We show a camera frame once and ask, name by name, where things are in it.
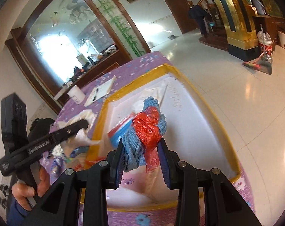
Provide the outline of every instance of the door frame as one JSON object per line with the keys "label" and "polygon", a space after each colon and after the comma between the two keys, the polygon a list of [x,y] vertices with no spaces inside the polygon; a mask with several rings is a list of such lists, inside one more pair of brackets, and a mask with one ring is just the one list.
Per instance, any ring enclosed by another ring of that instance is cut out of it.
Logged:
{"label": "door frame", "polygon": [[180,28],[181,33],[182,33],[182,34],[185,34],[185,31],[183,30],[183,28],[181,28],[181,26],[180,26],[180,24],[179,24],[179,19],[178,19],[177,17],[175,17],[175,16],[174,16],[174,18],[175,18],[175,20],[176,20],[176,22],[177,22],[177,24],[178,24],[178,26],[179,26],[179,28]]}

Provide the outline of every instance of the open notepad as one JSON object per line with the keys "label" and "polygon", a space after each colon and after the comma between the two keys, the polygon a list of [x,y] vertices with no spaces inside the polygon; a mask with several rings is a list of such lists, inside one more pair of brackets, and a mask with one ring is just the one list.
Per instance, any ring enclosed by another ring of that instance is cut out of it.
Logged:
{"label": "open notepad", "polygon": [[90,93],[89,97],[87,98],[87,101],[84,104],[84,106],[87,107],[87,106],[91,105],[93,102],[95,102],[98,99],[107,95],[110,92],[115,79],[116,79],[116,76],[113,76],[112,79],[110,79],[109,81],[106,81],[102,85],[92,89],[92,92]]}

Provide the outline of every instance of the golden pillar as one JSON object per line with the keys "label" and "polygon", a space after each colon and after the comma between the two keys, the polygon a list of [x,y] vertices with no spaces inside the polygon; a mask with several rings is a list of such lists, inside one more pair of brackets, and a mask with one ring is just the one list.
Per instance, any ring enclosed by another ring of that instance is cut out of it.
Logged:
{"label": "golden pillar", "polygon": [[229,53],[249,61],[260,50],[253,22],[253,10],[246,0],[214,0],[221,14],[228,41]]}

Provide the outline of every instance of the dark pants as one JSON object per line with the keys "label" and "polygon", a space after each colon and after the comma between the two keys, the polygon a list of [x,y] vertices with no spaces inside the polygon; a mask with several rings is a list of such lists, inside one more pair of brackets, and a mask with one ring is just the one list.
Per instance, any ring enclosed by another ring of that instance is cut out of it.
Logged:
{"label": "dark pants", "polygon": [[205,23],[204,23],[203,17],[196,18],[195,21],[199,25],[201,34],[202,35],[206,35],[207,31],[206,31],[206,27],[205,27]]}

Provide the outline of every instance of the hand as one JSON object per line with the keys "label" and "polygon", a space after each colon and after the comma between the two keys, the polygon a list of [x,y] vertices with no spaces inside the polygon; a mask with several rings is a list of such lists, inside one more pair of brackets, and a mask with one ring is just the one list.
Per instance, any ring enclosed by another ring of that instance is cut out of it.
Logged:
{"label": "hand", "polygon": [[[50,187],[50,176],[43,166],[41,166],[40,168],[39,177],[41,182],[37,187],[37,193],[38,196],[41,197]],[[24,183],[17,182],[12,186],[12,193],[21,207],[23,207],[27,211],[31,210],[31,207],[25,198],[33,197],[35,195],[34,188],[27,186]]]}

